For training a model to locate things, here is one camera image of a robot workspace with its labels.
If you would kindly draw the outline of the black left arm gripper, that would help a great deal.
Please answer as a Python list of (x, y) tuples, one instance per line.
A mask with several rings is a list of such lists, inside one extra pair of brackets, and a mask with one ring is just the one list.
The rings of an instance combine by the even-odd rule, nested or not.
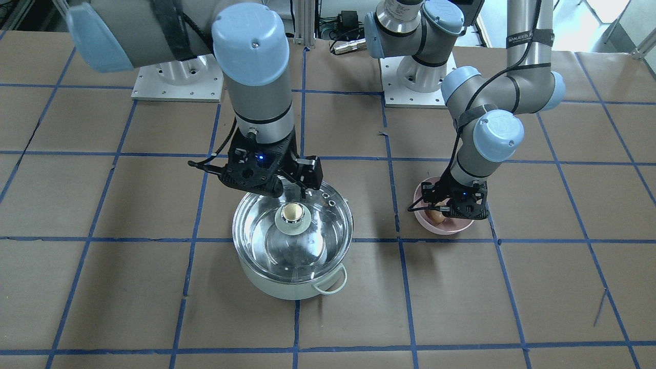
[[(475, 181), (473, 185), (466, 186), (457, 182), (448, 171), (439, 182), (421, 182), (419, 190), (420, 197), (408, 206), (408, 212), (431, 210), (443, 212), (445, 217), (469, 220), (485, 220), (489, 217), (485, 181)], [(445, 205), (438, 205), (442, 201), (445, 201)]]

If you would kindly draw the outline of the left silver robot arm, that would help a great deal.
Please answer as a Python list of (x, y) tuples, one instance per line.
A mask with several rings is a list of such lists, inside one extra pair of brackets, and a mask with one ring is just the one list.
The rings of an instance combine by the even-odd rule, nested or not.
[(520, 114), (557, 107), (563, 77), (551, 70), (553, 2), (507, 2), (507, 66), (485, 78), (473, 66), (447, 70), (456, 39), (465, 30), (464, 8), (473, 2), (381, 1), (364, 19), (368, 53), (401, 57), (405, 86), (441, 90), (456, 131), (449, 164), (440, 180), (422, 182), (409, 212), (447, 218), (488, 216), (487, 179), (512, 157), (524, 137)]

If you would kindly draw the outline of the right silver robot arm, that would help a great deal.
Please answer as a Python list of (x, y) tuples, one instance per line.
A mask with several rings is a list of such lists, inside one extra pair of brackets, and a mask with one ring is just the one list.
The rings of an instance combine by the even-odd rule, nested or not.
[(302, 194), (321, 187), (318, 156), (297, 152), (289, 42), (279, 14), (246, 1), (89, 1), (66, 12), (78, 52), (99, 72), (119, 72), (212, 54), (234, 121), (227, 163), (189, 165), (239, 191), (278, 198), (282, 180)]

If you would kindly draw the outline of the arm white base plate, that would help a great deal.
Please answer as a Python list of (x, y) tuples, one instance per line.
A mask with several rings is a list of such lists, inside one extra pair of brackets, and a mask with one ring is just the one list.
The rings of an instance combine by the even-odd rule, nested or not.
[(379, 64), (386, 107), (446, 108), (441, 84), (457, 67), (453, 54), (438, 67), (420, 65), (411, 56), (381, 58)]
[(134, 100), (219, 103), (223, 73), (215, 56), (143, 66), (134, 83)]

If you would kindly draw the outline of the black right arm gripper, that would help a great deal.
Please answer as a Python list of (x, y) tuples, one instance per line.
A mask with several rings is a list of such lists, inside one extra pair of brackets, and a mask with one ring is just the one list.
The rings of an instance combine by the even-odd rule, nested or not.
[(223, 185), (239, 191), (279, 198), (283, 194), (281, 177), (300, 188), (301, 199), (307, 191), (319, 191), (323, 182), (320, 157), (297, 157), (295, 131), (272, 144), (257, 143), (256, 135), (232, 130), (228, 161), (223, 167), (211, 165), (216, 157), (188, 161), (188, 165), (216, 175)]

